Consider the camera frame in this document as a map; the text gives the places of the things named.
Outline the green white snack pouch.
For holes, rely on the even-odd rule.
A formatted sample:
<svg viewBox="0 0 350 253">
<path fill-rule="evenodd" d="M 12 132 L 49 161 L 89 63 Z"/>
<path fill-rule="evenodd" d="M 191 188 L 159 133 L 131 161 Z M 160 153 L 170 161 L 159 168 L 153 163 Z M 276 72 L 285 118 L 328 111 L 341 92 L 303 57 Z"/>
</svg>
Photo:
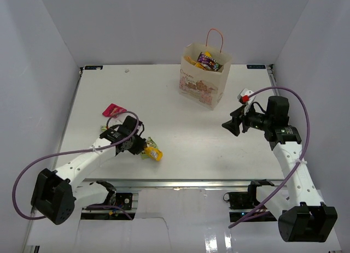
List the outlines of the green white snack pouch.
<svg viewBox="0 0 350 253">
<path fill-rule="evenodd" d="M 145 148 L 146 148 L 146 147 L 149 147 L 149 146 L 158 148 L 157 144 L 152 140 L 151 137 L 148 137 L 147 140 L 146 140 L 146 143 L 145 143 Z M 148 157 L 148 156 L 145 154 L 144 151 L 141 152 L 140 156 L 141 156 L 141 159 L 143 159 L 143 160 L 146 159 L 146 158 L 150 158 L 150 157 Z"/>
</svg>

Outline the yellow snack bar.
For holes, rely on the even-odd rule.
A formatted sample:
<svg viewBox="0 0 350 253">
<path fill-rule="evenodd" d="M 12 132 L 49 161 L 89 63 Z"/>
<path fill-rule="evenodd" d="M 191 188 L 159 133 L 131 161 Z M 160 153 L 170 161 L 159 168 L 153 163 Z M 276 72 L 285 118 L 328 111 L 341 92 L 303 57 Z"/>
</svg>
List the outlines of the yellow snack bar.
<svg viewBox="0 0 350 253">
<path fill-rule="evenodd" d="M 158 148 L 152 146 L 146 147 L 144 152 L 148 157 L 158 162 L 161 161 L 163 157 L 163 153 Z"/>
<path fill-rule="evenodd" d="M 201 52 L 197 58 L 197 62 L 201 63 L 205 70 L 213 70 L 212 56 L 208 51 Z"/>
</svg>

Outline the purple brown candy packet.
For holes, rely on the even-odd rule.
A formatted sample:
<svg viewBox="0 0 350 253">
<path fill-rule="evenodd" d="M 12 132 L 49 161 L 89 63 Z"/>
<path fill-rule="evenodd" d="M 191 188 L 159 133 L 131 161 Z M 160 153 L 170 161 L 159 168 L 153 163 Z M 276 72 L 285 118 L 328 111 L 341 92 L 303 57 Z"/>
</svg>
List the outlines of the purple brown candy packet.
<svg viewBox="0 0 350 253">
<path fill-rule="evenodd" d="M 197 65 L 205 70 L 214 72 L 217 72 L 222 67 L 222 65 L 219 64 L 208 51 L 199 54 Z"/>
</svg>

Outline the large tan chips bag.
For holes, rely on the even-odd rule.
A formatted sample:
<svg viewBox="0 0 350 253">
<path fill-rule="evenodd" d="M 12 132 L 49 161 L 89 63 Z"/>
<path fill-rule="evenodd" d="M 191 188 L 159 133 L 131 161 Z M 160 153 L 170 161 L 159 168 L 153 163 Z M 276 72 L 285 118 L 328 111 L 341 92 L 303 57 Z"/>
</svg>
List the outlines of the large tan chips bag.
<svg viewBox="0 0 350 253">
<path fill-rule="evenodd" d="M 201 63 L 199 63 L 199 62 L 197 62 L 197 61 L 194 61 L 190 56 L 186 55 L 186 56 L 184 56 L 184 59 L 185 59 L 189 64 L 191 64 L 191 65 L 193 65 L 193 66 L 195 66 L 195 67 L 197 67 L 197 68 L 199 68 L 199 69 L 205 70 L 205 67 L 204 67 Z"/>
</svg>

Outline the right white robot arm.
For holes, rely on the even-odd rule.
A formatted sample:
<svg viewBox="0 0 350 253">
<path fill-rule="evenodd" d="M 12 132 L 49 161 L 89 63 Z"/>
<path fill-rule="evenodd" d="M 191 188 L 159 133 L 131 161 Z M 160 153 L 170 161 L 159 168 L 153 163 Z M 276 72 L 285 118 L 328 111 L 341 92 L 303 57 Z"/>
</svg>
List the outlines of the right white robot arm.
<svg viewBox="0 0 350 253">
<path fill-rule="evenodd" d="M 247 203 L 255 209 L 265 208 L 276 218 L 285 242 L 319 242 L 327 240 L 336 220 L 334 207 L 327 206 L 316 190 L 302 158 L 303 145 L 298 130 L 289 124 L 289 101 L 271 96 L 264 113 L 254 109 L 248 96 L 241 97 L 242 106 L 230 113 L 231 121 L 222 127 L 238 136 L 250 128 L 264 132 L 275 155 L 288 189 L 288 197 L 276 193 L 268 180 L 253 181 L 248 186 Z"/>
</svg>

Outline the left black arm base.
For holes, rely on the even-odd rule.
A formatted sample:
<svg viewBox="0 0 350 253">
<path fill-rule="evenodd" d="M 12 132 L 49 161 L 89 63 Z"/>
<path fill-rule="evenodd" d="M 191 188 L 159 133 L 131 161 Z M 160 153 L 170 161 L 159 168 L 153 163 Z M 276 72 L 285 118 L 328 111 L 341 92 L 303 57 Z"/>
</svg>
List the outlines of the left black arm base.
<svg viewBox="0 0 350 253">
<path fill-rule="evenodd" d="M 98 180 L 89 183 L 98 192 L 96 199 L 92 202 L 85 202 L 83 208 L 86 210 L 111 210 L 114 211 L 129 211 L 132 209 L 133 193 L 118 192 L 116 188 L 103 180 Z"/>
</svg>

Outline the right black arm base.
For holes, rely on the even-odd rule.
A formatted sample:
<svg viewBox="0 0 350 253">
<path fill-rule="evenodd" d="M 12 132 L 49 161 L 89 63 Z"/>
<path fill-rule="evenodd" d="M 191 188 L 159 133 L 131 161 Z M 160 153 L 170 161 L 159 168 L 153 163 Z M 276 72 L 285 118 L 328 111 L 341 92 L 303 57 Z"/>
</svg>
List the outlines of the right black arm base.
<svg viewBox="0 0 350 253">
<path fill-rule="evenodd" d="M 236 222 L 240 218 L 244 217 L 255 208 L 259 201 L 256 199 L 256 190 L 258 187 L 272 186 L 274 183 L 269 180 L 253 180 L 247 187 L 246 191 L 232 191 L 223 195 L 223 201 L 229 204 L 229 217 L 230 222 Z M 276 218 L 271 212 L 267 210 L 265 206 L 258 209 L 252 216 L 258 216 L 257 218 L 247 220 L 247 222 L 276 222 Z"/>
</svg>

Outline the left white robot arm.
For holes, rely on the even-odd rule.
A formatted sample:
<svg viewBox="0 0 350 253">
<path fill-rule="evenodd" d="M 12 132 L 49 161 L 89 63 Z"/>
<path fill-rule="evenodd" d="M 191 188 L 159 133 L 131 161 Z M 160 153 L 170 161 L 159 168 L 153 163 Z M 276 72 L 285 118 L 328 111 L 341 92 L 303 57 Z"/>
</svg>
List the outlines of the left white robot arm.
<svg viewBox="0 0 350 253">
<path fill-rule="evenodd" d="M 122 124 L 102 132 L 88 152 L 55 170 L 43 169 L 37 176 L 31 205 L 55 225 L 64 223 L 75 206 L 123 210 L 116 202 L 116 189 L 112 184 L 104 180 L 87 184 L 83 181 L 124 151 L 140 154 L 146 146 L 146 139 L 139 135 L 143 130 L 143 123 L 128 115 Z"/>
</svg>

